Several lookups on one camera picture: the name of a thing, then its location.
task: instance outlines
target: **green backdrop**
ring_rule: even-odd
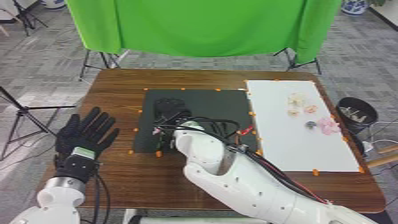
[[[68,0],[86,47],[221,57],[290,47],[313,61],[342,0]]]

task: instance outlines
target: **black mat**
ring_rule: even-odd
[[[240,123],[240,129],[246,129],[253,125],[249,101],[244,91],[223,90],[217,92],[216,90],[150,90],[146,93],[143,116],[139,119],[139,133],[134,141],[136,153],[153,153],[157,151],[160,137],[159,135],[153,136],[153,102],[160,98],[182,99],[194,116],[235,120]],[[214,132],[210,126],[203,126],[205,130]],[[228,132],[233,130],[233,125],[228,125]],[[258,142],[253,133],[242,137],[242,142],[256,151]]]

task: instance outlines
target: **tripod stand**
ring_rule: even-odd
[[[56,136],[54,131],[50,130],[50,124],[54,122],[54,118],[57,116],[59,110],[63,108],[75,108],[75,106],[52,106],[52,107],[24,107],[22,104],[18,103],[15,97],[11,96],[9,92],[6,91],[4,87],[0,86],[0,93],[4,95],[4,99],[8,100],[8,102],[13,104],[13,106],[18,108],[17,111],[17,120],[15,120],[15,124],[13,124],[13,128],[11,128],[11,132],[9,132],[9,138],[8,138],[8,142],[4,145],[4,151],[2,151],[2,155],[0,155],[0,161],[9,157],[9,155],[17,152],[18,148],[8,152],[9,149],[9,145],[13,142],[24,140],[25,138],[33,137],[34,135],[41,134],[41,133],[50,133]],[[34,115],[31,114],[31,110],[49,110],[49,109],[56,109],[54,115],[50,117],[50,120],[47,122],[47,124],[41,123],[41,121],[38,120],[38,118],[34,117]],[[15,138],[17,135],[17,127],[18,127],[18,123],[22,120],[22,117],[27,117],[29,120],[34,122],[36,126],[40,127],[40,131],[33,132],[31,134],[18,136]]]
[[[17,6],[17,10],[18,10],[18,14],[20,14],[20,19],[22,19],[22,23],[24,23],[24,29],[25,29],[25,33],[29,36],[29,29],[36,29],[36,21],[41,23],[41,25],[45,27],[49,27],[47,23],[40,20],[40,18],[34,16],[34,14],[27,11],[27,9],[22,7],[22,4],[18,3],[17,0],[13,0],[15,2],[15,6]]]

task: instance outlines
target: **white wall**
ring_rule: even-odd
[[[398,26],[398,0],[388,1],[383,7],[374,7],[390,21]]]
[[[22,7],[29,7],[38,0],[18,0]],[[18,15],[17,6],[13,0],[0,0],[0,9],[6,9],[15,15]],[[9,14],[0,10],[0,20],[11,20],[13,17]]]

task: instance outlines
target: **floor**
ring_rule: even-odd
[[[25,37],[20,24],[4,25],[11,37],[0,35],[0,85],[24,105],[81,105],[98,70],[89,70],[86,82],[79,82],[77,74],[82,69],[86,51],[70,12],[66,9],[47,11],[40,6],[34,14],[50,27],[40,26],[31,37]],[[372,13],[361,17],[338,15],[319,60],[324,70],[320,80],[335,103],[345,96],[361,98],[377,108],[379,120],[393,121],[398,118],[398,33]],[[102,66],[97,55],[91,63]],[[255,55],[196,59],[136,51],[121,63],[123,68],[262,71],[283,71],[287,65],[283,55],[280,57]],[[317,68],[310,65],[297,71],[317,73]],[[15,111],[17,109],[0,99],[2,143],[8,138]],[[54,130],[63,127],[73,112],[75,109],[63,110],[52,126]],[[41,119],[47,119],[52,111],[41,111],[36,114]],[[25,121],[18,127],[20,135],[33,130],[34,126]],[[397,126],[391,125],[375,135],[375,139],[398,140],[397,130]],[[54,145],[54,137],[40,135],[31,141],[13,145],[13,148],[18,145],[22,149],[0,163],[0,223],[9,223],[13,217],[36,203],[36,187],[47,164],[52,162],[54,150],[24,163],[15,165],[11,163],[45,152]],[[372,151],[368,158],[379,157],[379,153]],[[395,164],[374,168],[372,172],[386,194],[388,212],[398,223],[398,200],[395,200],[398,197],[398,168],[391,169]],[[91,211],[82,210],[82,214],[89,217]],[[121,223],[121,216],[123,211],[112,210],[111,223]]]

